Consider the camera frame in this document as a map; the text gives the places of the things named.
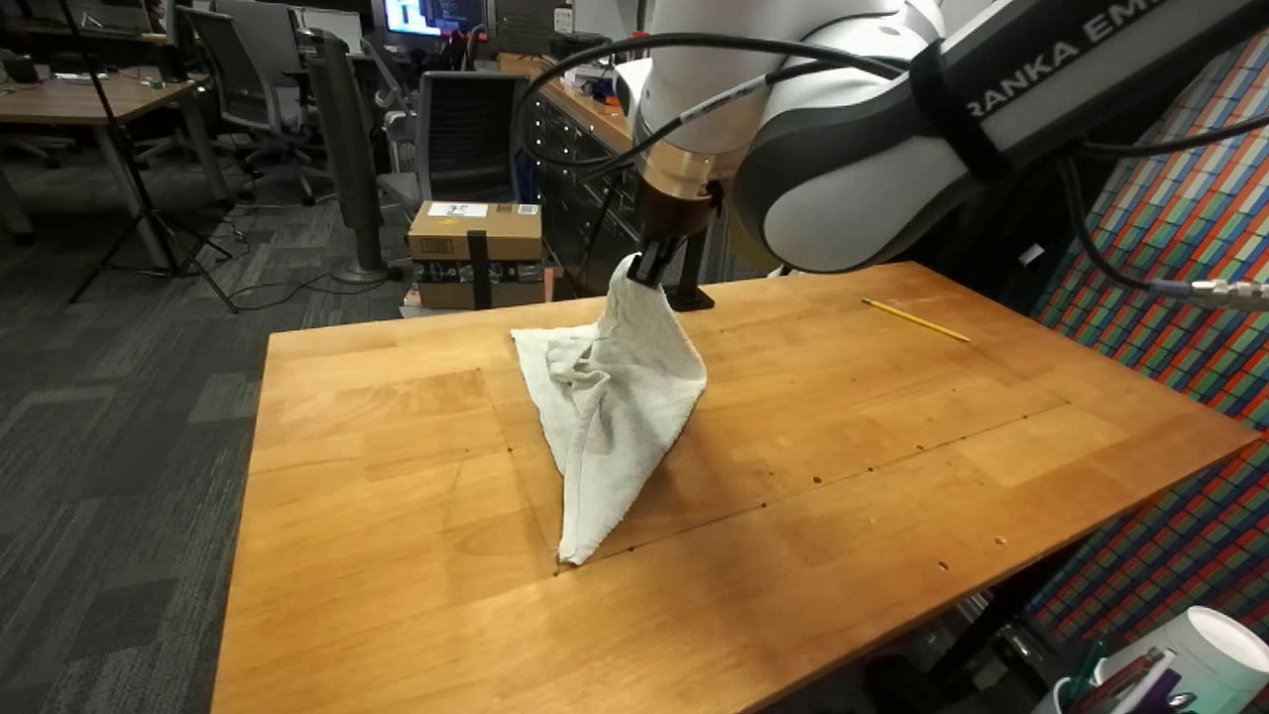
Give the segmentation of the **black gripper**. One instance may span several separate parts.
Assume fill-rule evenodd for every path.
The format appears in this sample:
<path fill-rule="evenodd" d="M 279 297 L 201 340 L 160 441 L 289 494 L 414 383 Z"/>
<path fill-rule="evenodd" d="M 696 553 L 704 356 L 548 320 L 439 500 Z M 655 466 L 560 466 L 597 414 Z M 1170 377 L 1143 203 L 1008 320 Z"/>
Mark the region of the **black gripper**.
<path fill-rule="evenodd" d="M 639 182 L 636 220 L 639 220 L 643 252 L 636 256 L 627 280 L 639 285 L 660 285 L 672 266 L 672 256 L 687 239 L 697 239 L 705 229 L 720 203 L 724 203 L 720 186 L 705 186 L 704 200 L 676 200 L 649 182 Z"/>

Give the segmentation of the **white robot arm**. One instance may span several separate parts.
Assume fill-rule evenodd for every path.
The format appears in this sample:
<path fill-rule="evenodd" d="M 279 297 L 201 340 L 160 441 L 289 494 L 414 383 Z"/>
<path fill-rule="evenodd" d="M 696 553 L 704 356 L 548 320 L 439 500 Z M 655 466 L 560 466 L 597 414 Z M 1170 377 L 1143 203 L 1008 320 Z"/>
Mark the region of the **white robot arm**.
<path fill-rule="evenodd" d="M 1264 0 L 649 0 L 639 123 L 727 186 L 724 225 L 811 276 L 915 246 L 1080 126 L 1264 27 Z"/>

